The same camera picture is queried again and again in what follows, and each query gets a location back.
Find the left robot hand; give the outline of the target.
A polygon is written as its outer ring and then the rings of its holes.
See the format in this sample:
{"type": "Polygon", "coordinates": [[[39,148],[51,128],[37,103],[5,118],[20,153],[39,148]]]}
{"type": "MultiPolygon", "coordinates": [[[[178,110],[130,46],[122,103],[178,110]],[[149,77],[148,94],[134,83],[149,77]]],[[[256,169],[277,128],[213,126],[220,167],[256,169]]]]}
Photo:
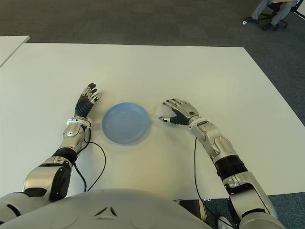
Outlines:
{"type": "Polygon", "coordinates": [[[87,118],[87,115],[93,108],[94,104],[101,99],[102,93],[98,92],[96,89],[95,83],[90,83],[87,85],[84,90],[82,91],[75,109],[74,109],[74,116],[79,116],[83,118],[87,118]]]}

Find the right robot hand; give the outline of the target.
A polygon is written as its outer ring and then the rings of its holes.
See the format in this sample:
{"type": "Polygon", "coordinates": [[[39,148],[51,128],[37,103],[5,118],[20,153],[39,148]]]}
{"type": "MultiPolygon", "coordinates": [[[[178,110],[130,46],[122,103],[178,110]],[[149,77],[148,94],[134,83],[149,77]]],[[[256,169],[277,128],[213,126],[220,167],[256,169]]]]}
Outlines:
{"type": "Polygon", "coordinates": [[[162,122],[175,125],[189,125],[195,119],[200,118],[197,109],[185,100],[173,98],[163,102],[163,105],[170,108],[175,116],[159,116],[158,119],[162,122]]]}

